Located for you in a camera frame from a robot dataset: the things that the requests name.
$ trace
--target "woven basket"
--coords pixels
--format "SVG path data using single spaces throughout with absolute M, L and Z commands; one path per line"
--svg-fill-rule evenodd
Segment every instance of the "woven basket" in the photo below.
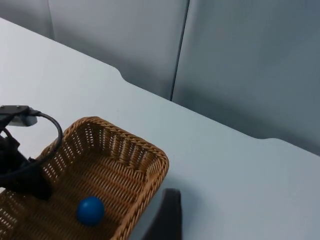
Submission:
M 50 151 L 49 145 L 41 156 Z M 8 190 L 0 194 L 0 239 L 127 239 L 167 174 L 161 150 L 99 117 L 85 117 L 65 132 L 43 165 L 54 193 L 49 201 Z M 104 203 L 99 225 L 76 219 L 81 199 Z

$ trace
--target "black cable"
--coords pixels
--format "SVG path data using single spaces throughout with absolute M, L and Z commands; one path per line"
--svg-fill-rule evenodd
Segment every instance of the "black cable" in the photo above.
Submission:
M 35 167 L 43 164 L 44 162 L 46 162 L 47 160 L 52 158 L 62 144 L 63 131 L 62 131 L 60 124 L 53 117 L 51 117 L 47 114 L 44 114 L 40 111 L 34 111 L 34 110 L 30 114 L 30 116 L 42 117 L 42 118 L 45 118 L 45 119 L 49 120 L 50 122 L 52 122 L 55 125 L 55 127 L 57 128 L 58 138 L 55 140 L 54 146 L 51 148 L 51 151 L 47 155 L 43 156 L 40 159 L 37 159 L 36 161 L 32 162 L 31 164 L 27 165 L 24 168 L 18 169 L 16 171 L 13 171 L 13 172 L 10 172 L 10 173 L 4 174 L 4 175 L 0 175 L 0 182 L 13 180 L 14 178 L 19 177 L 19 175 L 21 175 L 21 174 L 25 174 L 28 171 L 32 171 L 32 169 L 34 169 Z M 5 132 L 5 134 L 7 134 L 7 132 L 9 132 L 5 128 L 3 129 L 3 131 Z

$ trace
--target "ball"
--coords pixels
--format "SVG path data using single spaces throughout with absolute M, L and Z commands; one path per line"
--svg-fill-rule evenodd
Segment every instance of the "ball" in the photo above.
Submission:
M 81 200 L 76 209 L 77 220 L 86 226 L 96 226 L 102 220 L 104 214 L 104 204 L 95 196 Z

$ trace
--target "table surface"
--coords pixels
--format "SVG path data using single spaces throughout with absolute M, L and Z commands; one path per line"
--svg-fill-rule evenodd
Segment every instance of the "table surface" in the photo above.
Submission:
M 99 116 L 164 150 L 161 188 L 182 194 L 185 240 L 320 239 L 320 158 L 255 139 L 131 85 L 114 67 L 0 19 L 0 103 L 29 105 L 63 129 Z M 46 120 L 9 129 L 25 156 L 56 137 Z M 132 233 L 139 239 L 160 191 Z

